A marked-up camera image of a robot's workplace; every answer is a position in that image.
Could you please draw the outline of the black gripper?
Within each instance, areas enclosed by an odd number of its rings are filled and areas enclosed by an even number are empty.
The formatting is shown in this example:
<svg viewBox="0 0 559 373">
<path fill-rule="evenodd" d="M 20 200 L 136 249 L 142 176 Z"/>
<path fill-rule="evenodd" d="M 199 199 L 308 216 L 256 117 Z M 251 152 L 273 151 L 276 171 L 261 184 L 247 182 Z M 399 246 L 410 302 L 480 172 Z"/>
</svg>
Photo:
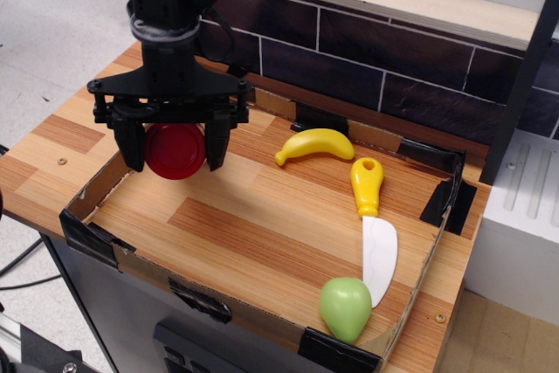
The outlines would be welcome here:
<svg viewBox="0 0 559 373">
<path fill-rule="evenodd" d="M 93 79 L 94 119 L 114 129 L 127 166 L 142 172 L 145 123 L 205 123 L 206 160 L 221 168 L 230 130 L 249 121 L 252 85 L 203 68 L 194 54 L 195 37 L 140 36 L 142 65 L 128 73 Z"/>
</svg>

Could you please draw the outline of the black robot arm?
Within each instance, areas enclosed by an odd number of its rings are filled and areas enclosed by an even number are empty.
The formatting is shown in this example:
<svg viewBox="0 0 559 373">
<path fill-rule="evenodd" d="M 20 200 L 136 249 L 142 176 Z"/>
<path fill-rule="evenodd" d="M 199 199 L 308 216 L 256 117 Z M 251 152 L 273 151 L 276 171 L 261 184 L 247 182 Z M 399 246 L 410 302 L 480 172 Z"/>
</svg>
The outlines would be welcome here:
<svg viewBox="0 0 559 373">
<path fill-rule="evenodd" d="M 93 79 L 93 115 L 114 132 L 126 165 L 149 167 L 181 180 L 207 164 L 223 163 L 231 131 L 249 120 L 252 84 L 214 73 L 196 60 L 200 18 L 231 27 L 213 10 L 217 0 L 130 0 L 131 32 L 141 44 L 142 65 L 128 73 Z"/>
</svg>

